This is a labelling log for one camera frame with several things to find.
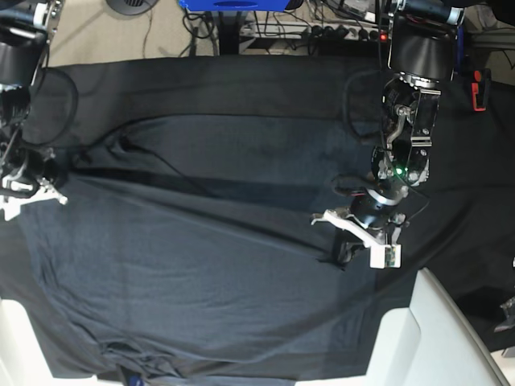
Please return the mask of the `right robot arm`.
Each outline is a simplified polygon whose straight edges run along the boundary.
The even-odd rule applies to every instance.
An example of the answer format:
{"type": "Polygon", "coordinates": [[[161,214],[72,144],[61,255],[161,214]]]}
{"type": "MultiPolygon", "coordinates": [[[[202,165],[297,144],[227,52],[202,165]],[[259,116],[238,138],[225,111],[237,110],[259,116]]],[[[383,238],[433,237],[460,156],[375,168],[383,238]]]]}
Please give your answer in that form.
{"type": "Polygon", "coordinates": [[[50,55],[64,1],[1,2],[1,200],[29,200],[54,187],[54,162],[28,144],[23,125],[31,111],[31,89],[50,55]]]}

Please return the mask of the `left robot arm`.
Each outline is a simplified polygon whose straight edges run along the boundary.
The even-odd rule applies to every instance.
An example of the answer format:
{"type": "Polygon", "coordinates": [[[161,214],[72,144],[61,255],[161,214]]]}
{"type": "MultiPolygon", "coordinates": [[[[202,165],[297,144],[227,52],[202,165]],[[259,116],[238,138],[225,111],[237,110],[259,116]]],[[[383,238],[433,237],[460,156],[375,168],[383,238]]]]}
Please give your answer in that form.
{"type": "Polygon", "coordinates": [[[368,252],[373,269],[401,265],[398,238],[414,217],[398,207],[410,193],[419,195],[429,178],[439,84],[453,77],[465,13],[447,1],[383,1],[377,11],[393,76],[382,90],[379,130],[354,135],[373,146],[370,175],[336,176],[335,193],[352,202],[322,214],[337,229],[329,261],[339,269],[362,251],[368,252]]]}

